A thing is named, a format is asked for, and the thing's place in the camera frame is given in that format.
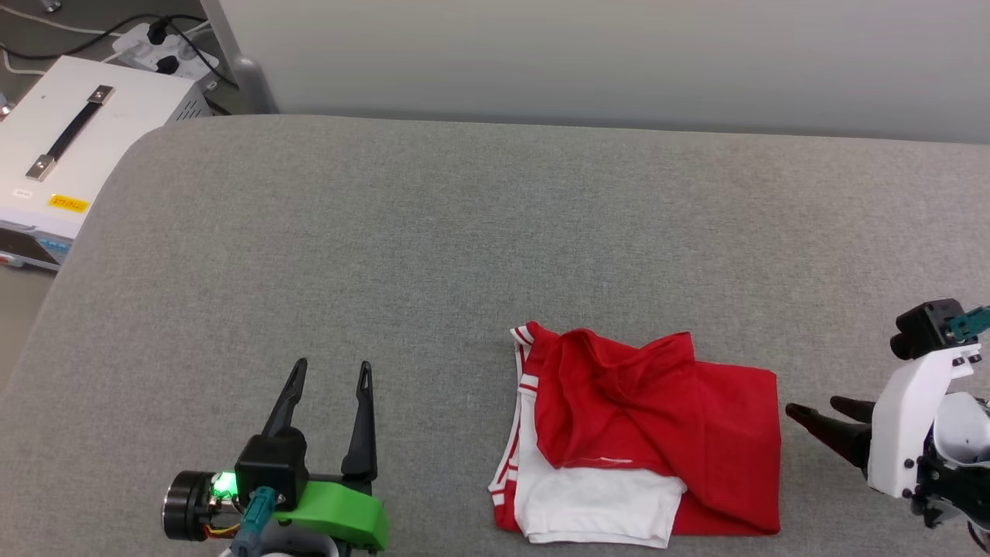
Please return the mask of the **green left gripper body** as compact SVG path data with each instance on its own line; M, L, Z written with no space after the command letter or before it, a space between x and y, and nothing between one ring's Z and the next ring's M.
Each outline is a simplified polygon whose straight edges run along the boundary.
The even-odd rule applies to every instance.
M290 552L383 552L389 541L381 501L346 484L311 480L294 510L275 512L275 547Z

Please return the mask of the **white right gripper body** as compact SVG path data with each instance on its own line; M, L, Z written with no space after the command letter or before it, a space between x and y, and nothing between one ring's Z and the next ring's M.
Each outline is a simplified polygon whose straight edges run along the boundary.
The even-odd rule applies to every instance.
M936 419L938 406L955 378L970 376L980 344L951 347L928 353L894 371L877 399L871 416L871 445L867 483L871 489L894 498L918 484L916 461Z

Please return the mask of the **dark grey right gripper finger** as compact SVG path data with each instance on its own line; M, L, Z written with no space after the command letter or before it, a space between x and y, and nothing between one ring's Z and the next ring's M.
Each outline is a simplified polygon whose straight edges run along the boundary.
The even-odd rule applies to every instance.
M839 421L844 425L871 425L876 402L859 401L846 396L831 396L831 408L851 421Z
M818 410L799 403L788 403L785 413L846 462L857 469L867 469L872 426L844 425L839 419L822 415Z

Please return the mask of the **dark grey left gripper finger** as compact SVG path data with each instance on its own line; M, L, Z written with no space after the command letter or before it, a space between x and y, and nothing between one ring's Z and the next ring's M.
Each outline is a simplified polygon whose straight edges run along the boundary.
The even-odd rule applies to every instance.
M358 408L349 451L342 462L344 478L376 478L378 461L374 410L374 370L368 361L360 366L356 389Z
M268 421L262 429L262 436L273 438L286 434L292 427L292 419L298 402L301 401L308 370L308 360L300 357L288 374L286 383L276 399Z

